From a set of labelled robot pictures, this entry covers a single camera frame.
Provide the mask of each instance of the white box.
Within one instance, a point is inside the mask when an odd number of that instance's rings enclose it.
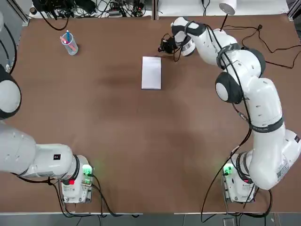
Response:
[[[160,57],[143,57],[141,89],[161,89]]]

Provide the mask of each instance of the transparent cup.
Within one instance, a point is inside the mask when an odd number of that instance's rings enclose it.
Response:
[[[70,34],[70,39],[71,41],[70,42],[67,42],[67,43],[64,43],[63,40],[61,40],[62,44],[65,46],[66,50],[68,51],[68,53],[70,55],[75,55],[77,54],[78,50],[79,50],[79,47],[77,46],[76,42],[75,42],[75,39],[73,38],[73,34],[69,33]],[[68,41],[67,39],[67,33],[65,33],[63,36],[62,36],[66,41]]]

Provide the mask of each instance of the pen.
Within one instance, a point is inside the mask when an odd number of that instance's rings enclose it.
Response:
[[[62,40],[62,42],[63,42],[64,44],[67,44],[67,41],[66,41],[62,36],[60,37],[60,40]],[[73,45],[69,44],[68,46],[70,46],[70,48],[71,48],[73,51],[76,51],[76,49],[75,49],[75,47],[74,47]]]
[[[67,41],[70,42],[70,33],[68,30],[67,30]]]

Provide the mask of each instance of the brown tabletop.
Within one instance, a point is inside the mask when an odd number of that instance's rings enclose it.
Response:
[[[223,17],[192,17],[212,28]],[[95,167],[103,193],[114,212],[200,212],[206,190],[247,133],[248,126],[214,89],[221,70],[195,52],[174,63],[159,54],[172,17],[71,19],[68,29],[79,45],[69,56],[56,32],[43,20],[31,20],[22,32],[13,76],[23,103],[7,123],[33,136],[37,143],[69,145]],[[54,23],[59,26],[63,21]],[[271,49],[299,44],[286,15],[230,16],[226,24],[263,25],[262,38]],[[237,40],[252,29],[229,31]],[[290,65],[299,51],[268,53],[255,35],[246,45],[267,60]],[[142,57],[162,57],[162,90],[141,90]],[[267,65],[282,102],[288,129],[301,134],[299,115],[300,59],[292,70]],[[241,149],[252,148],[250,141]],[[273,188],[272,211],[300,212],[301,161]],[[0,212],[59,212],[55,191],[1,173]],[[267,192],[260,192],[246,211],[265,211]],[[229,206],[241,211],[241,205]],[[96,193],[91,204],[72,205],[77,212],[100,212]],[[225,212],[218,179],[206,212]]]

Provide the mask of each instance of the floor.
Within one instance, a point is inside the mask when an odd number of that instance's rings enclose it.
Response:
[[[223,226],[224,219],[232,218],[234,224],[226,226],[235,226],[235,218],[219,214],[206,223],[202,224],[200,215],[173,215],[156,214],[140,215],[133,218],[131,215],[113,218],[107,216],[102,218],[101,222],[97,216],[82,218],[66,218],[61,214],[54,215],[17,215],[0,216],[1,226]],[[240,220],[240,226],[264,226],[264,219],[254,219],[243,216]],[[267,217],[266,226],[299,226],[301,225],[301,214],[270,214]]]

